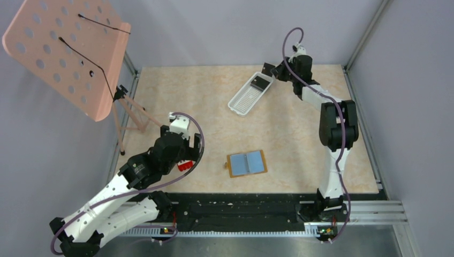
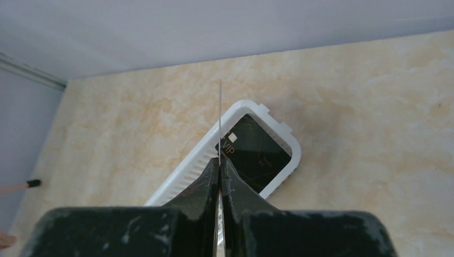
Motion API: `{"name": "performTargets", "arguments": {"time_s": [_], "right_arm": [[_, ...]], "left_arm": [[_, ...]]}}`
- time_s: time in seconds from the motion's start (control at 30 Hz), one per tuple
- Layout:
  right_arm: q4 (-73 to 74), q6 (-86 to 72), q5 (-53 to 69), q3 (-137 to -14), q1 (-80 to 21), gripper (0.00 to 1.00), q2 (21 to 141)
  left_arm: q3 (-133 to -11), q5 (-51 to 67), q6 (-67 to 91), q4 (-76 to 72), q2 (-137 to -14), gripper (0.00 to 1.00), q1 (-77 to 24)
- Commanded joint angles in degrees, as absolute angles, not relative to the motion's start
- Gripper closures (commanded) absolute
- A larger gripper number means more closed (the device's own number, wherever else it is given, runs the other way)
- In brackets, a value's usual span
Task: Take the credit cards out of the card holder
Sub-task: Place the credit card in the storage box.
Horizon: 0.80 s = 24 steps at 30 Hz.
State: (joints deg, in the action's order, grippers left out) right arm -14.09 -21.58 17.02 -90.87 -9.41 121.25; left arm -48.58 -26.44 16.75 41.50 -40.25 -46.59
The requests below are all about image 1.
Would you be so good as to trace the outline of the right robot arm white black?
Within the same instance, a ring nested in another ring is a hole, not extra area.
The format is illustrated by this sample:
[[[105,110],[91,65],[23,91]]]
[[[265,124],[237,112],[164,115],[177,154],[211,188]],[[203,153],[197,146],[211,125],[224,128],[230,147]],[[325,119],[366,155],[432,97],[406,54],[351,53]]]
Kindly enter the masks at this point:
[[[284,57],[272,69],[274,77],[292,82],[294,94],[320,113],[319,139],[326,149],[324,175],[316,191],[316,200],[307,209],[310,217],[322,217],[342,210],[345,191],[343,173],[349,151],[359,138],[358,115],[353,100],[342,100],[313,79],[313,59],[309,55]]]

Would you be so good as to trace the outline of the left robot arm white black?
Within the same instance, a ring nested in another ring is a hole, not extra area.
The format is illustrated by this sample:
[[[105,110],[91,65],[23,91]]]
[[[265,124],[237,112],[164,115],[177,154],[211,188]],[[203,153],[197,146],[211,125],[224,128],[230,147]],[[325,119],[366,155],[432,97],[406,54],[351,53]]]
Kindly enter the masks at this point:
[[[189,123],[174,120],[160,128],[160,137],[147,151],[133,155],[106,186],[83,207],[67,217],[56,217],[50,250],[55,256],[95,256],[123,232],[142,223],[168,218],[172,202],[161,189],[188,176],[159,184],[181,161],[198,165],[205,151],[205,136],[199,124],[190,145]]]

